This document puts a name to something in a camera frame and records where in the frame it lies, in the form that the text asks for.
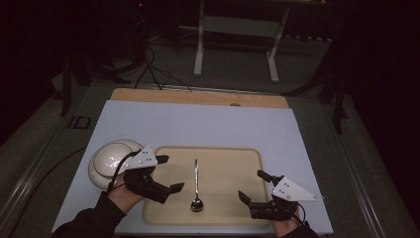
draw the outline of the table leg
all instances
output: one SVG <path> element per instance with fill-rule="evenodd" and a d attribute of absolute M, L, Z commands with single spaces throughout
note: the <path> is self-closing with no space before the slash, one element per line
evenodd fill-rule
<path fill-rule="evenodd" d="M 273 82 L 273 83 L 278 83 L 279 82 L 278 74 L 277 74 L 277 68 L 275 67 L 274 56 L 275 56 L 275 53 L 277 52 L 277 47 L 278 47 L 278 44 L 280 43 L 281 35 L 283 33 L 284 26 L 286 24 L 286 20 L 287 20 L 289 12 L 290 12 L 289 8 L 286 8 L 284 10 L 281 22 L 278 25 L 277 34 L 275 35 L 274 45 L 272 46 L 271 51 L 266 53 L 266 60 L 267 60 L 267 63 L 268 63 L 269 75 L 270 75 L 270 78 L 271 78 L 271 82 Z"/>
<path fill-rule="evenodd" d="M 201 68 L 203 65 L 203 21 L 204 21 L 204 0 L 200 1 L 200 19 L 198 21 L 198 47 L 197 55 L 195 56 L 194 76 L 201 75 Z"/>

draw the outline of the white table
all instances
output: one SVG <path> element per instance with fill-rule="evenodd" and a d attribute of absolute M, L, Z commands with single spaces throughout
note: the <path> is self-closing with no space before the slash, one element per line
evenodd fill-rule
<path fill-rule="evenodd" d="M 102 189 L 89 179 L 89 161 L 100 147 L 119 139 L 134 140 L 155 149 L 161 146 L 254 148 L 260 152 L 262 168 L 267 173 L 286 176 L 321 194 L 291 109 L 109 100 L 52 230 L 73 219 L 78 211 L 94 207 Z M 317 233 L 333 232 L 322 200 L 301 204 Z M 272 232 L 270 225 L 153 226 L 145 222 L 143 212 L 144 203 L 140 202 L 116 228 L 116 233 L 263 235 Z"/>

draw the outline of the wooden tray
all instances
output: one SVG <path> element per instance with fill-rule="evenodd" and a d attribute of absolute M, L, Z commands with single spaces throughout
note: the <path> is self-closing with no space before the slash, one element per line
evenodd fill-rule
<path fill-rule="evenodd" d="M 157 166 L 154 180 L 170 186 L 185 182 L 180 193 L 172 194 L 165 204 L 147 200 L 145 220 L 155 225 L 267 225 L 252 219 L 238 198 L 238 190 L 253 201 L 267 201 L 265 182 L 257 176 L 261 157 L 254 149 L 160 147 L 157 155 L 168 155 L 166 164 Z M 199 162 L 199 197 L 204 209 L 192 212 L 195 197 L 194 161 Z"/>

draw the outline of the spoon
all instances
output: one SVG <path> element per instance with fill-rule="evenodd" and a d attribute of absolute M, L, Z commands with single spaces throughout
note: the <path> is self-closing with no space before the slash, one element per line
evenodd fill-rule
<path fill-rule="evenodd" d="M 195 160 L 195 198 L 191 203 L 191 210 L 194 212 L 200 212 L 203 210 L 203 201 L 198 198 L 198 160 Z"/>

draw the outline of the black sleeve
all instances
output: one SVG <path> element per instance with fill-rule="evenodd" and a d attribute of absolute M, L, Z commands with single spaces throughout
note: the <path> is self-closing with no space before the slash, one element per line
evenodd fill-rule
<path fill-rule="evenodd" d="M 281 236 L 281 238 L 318 238 L 318 235 L 309 227 L 309 223 L 306 221 L 304 225 L 287 235 Z"/>
<path fill-rule="evenodd" d="M 52 238 L 112 238 L 115 227 L 125 216 L 126 214 L 108 198 L 106 193 L 102 192 L 95 208 L 77 213 L 72 221 L 59 226 Z"/>

